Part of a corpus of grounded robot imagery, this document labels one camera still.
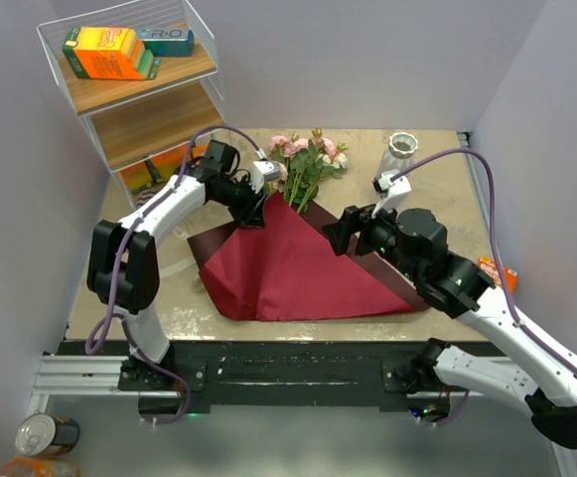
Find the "red wrapping paper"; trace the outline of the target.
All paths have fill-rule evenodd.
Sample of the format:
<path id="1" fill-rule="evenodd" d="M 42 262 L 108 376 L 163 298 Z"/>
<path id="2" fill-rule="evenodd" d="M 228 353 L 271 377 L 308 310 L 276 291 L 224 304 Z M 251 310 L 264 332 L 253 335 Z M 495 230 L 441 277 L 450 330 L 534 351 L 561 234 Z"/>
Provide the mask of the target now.
<path id="1" fill-rule="evenodd" d="M 342 320 L 415 313 L 428 306 L 375 253 L 335 255 L 322 233 L 333 215 L 316 203 L 299 215 L 278 196 L 265 226 L 234 222 L 189 238 L 200 279 L 217 311 L 235 321 Z"/>

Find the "pink flower bunch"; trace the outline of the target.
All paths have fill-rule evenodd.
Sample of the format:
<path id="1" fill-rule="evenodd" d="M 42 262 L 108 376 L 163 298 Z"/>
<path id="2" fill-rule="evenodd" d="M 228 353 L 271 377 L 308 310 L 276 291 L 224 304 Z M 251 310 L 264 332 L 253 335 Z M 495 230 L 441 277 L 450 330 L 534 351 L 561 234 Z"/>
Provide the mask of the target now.
<path id="1" fill-rule="evenodd" d="M 344 142 L 335 144 L 320 128 L 313 129 L 310 137 L 274 135 L 268 157 L 279 163 L 280 175 L 268 189 L 278 191 L 298 214 L 305 213 L 324 181 L 345 175 L 347 150 Z"/>

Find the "white printed ribbon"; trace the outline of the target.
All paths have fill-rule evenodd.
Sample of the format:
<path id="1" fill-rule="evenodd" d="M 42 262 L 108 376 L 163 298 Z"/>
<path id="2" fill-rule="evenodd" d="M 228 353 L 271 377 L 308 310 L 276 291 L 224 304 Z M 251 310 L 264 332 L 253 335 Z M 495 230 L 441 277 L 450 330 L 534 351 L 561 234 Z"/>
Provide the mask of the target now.
<path id="1" fill-rule="evenodd" d="M 173 231 L 164 238 L 158 249 L 161 279 L 198 280 L 199 268 L 188 242 L 190 237 L 189 232 L 182 226 L 175 226 Z"/>

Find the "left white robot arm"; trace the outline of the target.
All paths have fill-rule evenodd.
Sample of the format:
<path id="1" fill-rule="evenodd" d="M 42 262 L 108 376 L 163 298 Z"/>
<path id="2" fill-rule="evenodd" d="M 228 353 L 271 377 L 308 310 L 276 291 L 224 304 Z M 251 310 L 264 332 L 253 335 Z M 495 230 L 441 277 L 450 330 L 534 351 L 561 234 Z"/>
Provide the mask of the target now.
<path id="1" fill-rule="evenodd" d="M 186 159 L 141 207 L 117 222 L 100 221 L 95 226 L 86 286 L 107 312 L 87 338 L 88 354 L 101 349 L 112 319 L 119 318 L 132 354 L 144 362 L 142 380 L 154 390 L 174 382 L 176 366 L 165 359 L 170 341 L 155 308 L 160 287 L 158 248 L 183 219 L 210 202 L 225 206 L 241 226 L 263 227 L 264 189 L 280 178 L 281 168 L 260 152 L 238 178 L 239 159 L 236 148 L 213 140 L 203 155 Z"/>

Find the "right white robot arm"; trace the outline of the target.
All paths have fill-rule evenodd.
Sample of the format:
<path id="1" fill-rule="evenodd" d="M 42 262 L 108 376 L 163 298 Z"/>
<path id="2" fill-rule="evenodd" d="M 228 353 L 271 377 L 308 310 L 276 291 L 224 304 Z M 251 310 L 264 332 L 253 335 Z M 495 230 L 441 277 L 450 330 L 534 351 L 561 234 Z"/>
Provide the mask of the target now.
<path id="1" fill-rule="evenodd" d="M 398 372 L 409 393 L 441 384 L 495 398 L 526 413 L 543 436 L 577 449 L 577 355 L 517 311 L 474 262 L 452 251 L 448 232 L 426 209 L 346 208 L 322 228 L 335 254 L 375 252 L 409 279 L 431 308 L 476 330 L 510 366 L 431 339 Z"/>

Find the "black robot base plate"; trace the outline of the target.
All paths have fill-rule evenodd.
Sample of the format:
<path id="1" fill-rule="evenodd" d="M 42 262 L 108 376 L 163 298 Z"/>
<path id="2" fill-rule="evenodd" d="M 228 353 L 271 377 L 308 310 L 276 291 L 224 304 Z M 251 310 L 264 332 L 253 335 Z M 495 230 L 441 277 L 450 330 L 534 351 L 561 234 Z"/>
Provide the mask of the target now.
<path id="1" fill-rule="evenodd" d="M 106 342 L 117 384 L 139 392 L 142 416 L 209 413 L 217 406 L 372 407 L 440 421 L 458 407 L 459 389 L 413 377 L 420 342 L 175 341 L 156 369 L 131 357 L 125 341 Z"/>

